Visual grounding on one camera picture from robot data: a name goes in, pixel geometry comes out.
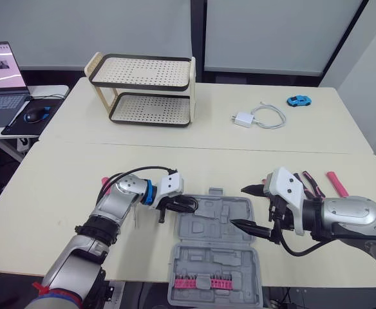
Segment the computer mouse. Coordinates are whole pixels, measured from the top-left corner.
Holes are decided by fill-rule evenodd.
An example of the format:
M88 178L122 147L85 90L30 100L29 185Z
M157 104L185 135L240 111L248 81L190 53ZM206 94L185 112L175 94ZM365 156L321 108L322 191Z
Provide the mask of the computer mouse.
M51 110L50 106L30 108L26 111L25 115L23 116L23 120L25 120L25 122L29 124L35 124L48 117L49 110Z

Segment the mouse pad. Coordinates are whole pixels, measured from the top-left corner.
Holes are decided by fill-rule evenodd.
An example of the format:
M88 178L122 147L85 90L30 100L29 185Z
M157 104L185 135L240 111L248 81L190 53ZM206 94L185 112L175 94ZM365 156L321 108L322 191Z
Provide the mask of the mouse pad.
M28 105L19 113L19 115L15 118L15 120L8 126L6 126L1 134L2 135L40 135L44 128L52 119L54 114L57 112L59 107L62 105L62 99L54 99L54 98L39 98L31 100ZM34 124L27 123L23 117L25 113L31 108L37 108L41 106L49 106L51 109L49 110L49 116L46 117L44 120L40 122L36 122Z

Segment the blue ring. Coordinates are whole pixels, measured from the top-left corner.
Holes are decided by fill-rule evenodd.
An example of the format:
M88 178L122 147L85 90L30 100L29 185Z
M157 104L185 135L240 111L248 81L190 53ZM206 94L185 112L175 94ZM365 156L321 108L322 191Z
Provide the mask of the blue ring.
M145 197L145 201L143 202L143 204L150 205L153 202L153 199L152 199L153 188L152 188L152 183L149 179L147 180L147 184L148 184L148 193L147 193L147 196Z
M49 293L49 294L41 295L41 296L35 298L34 300L32 300L31 303L33 303L34 301L38 301L40 299L44 299L44 298L60 298L60 299L65 299L66 301L70 301L71 303L74 303L75 306L78 307L78 304L72 298L70 298L68 295L61 295L61 294L54 294L54 293Z

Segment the laptop keyboard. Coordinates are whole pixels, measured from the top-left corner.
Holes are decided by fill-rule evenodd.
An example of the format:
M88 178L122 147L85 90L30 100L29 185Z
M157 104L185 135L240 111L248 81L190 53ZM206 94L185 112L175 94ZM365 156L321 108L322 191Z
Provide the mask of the laptop keyboard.
M0 109L13 109L21 102L25 95L10 95L0 97Z

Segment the laptop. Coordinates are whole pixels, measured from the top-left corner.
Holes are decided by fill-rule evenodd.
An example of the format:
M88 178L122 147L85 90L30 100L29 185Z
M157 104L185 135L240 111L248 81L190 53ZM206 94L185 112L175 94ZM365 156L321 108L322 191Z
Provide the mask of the laptop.
M0 127L11 122L29 95L9 43L0 42Z

